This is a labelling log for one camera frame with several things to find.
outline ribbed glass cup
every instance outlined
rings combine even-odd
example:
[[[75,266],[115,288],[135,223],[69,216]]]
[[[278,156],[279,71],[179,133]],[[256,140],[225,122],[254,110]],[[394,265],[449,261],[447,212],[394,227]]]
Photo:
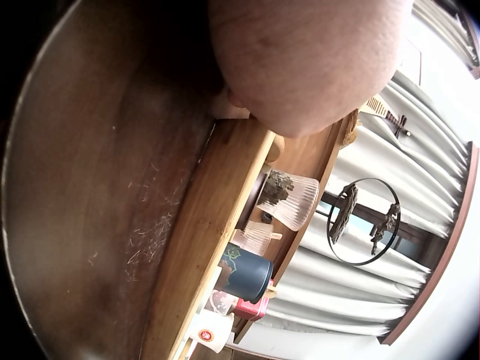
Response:
[[[289,229],[298,231],[313,209],[319,187],[317,179],[272,169],[257,207],[271,214]]]
[[[249,221],[245,230],[235,231],[231,243],[262,256],[272,238],[273,225]]]

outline dark blue tea canister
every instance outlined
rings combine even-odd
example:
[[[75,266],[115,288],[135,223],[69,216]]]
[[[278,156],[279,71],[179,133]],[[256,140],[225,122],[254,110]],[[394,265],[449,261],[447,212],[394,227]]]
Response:
[[[256,304],[272,277],[273,263],[257,254],[228,243],[218,263],[222,273],[215,289]]]

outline wooden shelf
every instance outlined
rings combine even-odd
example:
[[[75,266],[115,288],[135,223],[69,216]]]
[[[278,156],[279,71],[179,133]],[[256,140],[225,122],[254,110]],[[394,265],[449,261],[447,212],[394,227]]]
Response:
[[[164,254],[142,360],[171,360],[179,349],[274,136],[257,120],[216,124]]]
[[[282,155],[278,160],[271,163],[274,168],[288,173],[319,180],[320,192],[316,204],[322,197],[352,116],[352,114],[348,114],[317,134],[299,139],[285,139],[285,149]],[[259,209],[255,209],[251,220],[261,221],[260,213]],[[271,241],[264,254],[264,257],[274,263],[273,275],[275,285],[282,277],[293,254],[297,250],[313,214],[314,212],[310,214],[306,224],[298,232],[290,230],[275,219],[272,222],[274,231],[283,235],[282,240]],[[250,321],[240,318],[235,319],[234,343],[238,344],[241,341],[251,325],[252,322]]]

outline wooden board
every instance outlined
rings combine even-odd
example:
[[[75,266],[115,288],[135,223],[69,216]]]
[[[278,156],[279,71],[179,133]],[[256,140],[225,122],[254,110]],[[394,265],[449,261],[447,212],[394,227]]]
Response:
[[[347,132],[351,114],[326,128],[318,134],[299,138],[285,139],[285,150],[281,157],[271,165],[274,168],[291,174],[316,178],[320,182],[320,192],[316,204],[319,203],[326,183]],[[260,221],[260,213],[255,210],[251,220]],[[264,257],[274,262],[274,282],[278,283],[297,250],[301,238],[313,216],[312,212],[307,223],[298,231],[292,231],[277,220],[273,221],[275,232],[283,234],[282,240],[272,240]],[[246,334],[252,322],[237,320],[234,343],[238,344]]]
[[[477,177],[477,170],[479,166],[479,148],[477,148],[473,143],[471,143],[471,157],[470,157],[470,166],[468,169],[467,183],[465,185],[465,192],[463,195],[462,204],[458,212],[458,218],[452,230],[452,235],[448,240],[448,244],[445,248],[445,251],[440,258],[440,261],[437,264],[435,270],[433,270],[430,278],[425,284],[421,293],[415,299],[415,302],[407,310],[407,313],[402,317],[400,322],[384,337],[379,337],[381,344],[392,345],[395,340],[405,331],[405,329],[410,325],[412,320],[417,316],[419,311],[422,309],[423,305],[427,302],[428,298],[432,294],[433,290],[437,286],[440,278],[442,277],[450,259],[452,258],[455,247],[460,239],[462,234],[463,226],[467,219],[468,210],[470,208],[470,203],[472,201],[473,189],[475,187],[475,180]]]
[[[233,234],[275,134],[217,123],[175,223],[152,296],[141,359],[171,359]]]

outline white paper cup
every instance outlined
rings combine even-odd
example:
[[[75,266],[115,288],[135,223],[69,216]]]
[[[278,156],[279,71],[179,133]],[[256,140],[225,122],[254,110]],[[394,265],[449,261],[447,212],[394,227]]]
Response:
[[[203,309],[200,315],[195,315],[193,319],[190,338],[219,353],[227,343],[232,331],[233,317],[232,313],[221,315]]]

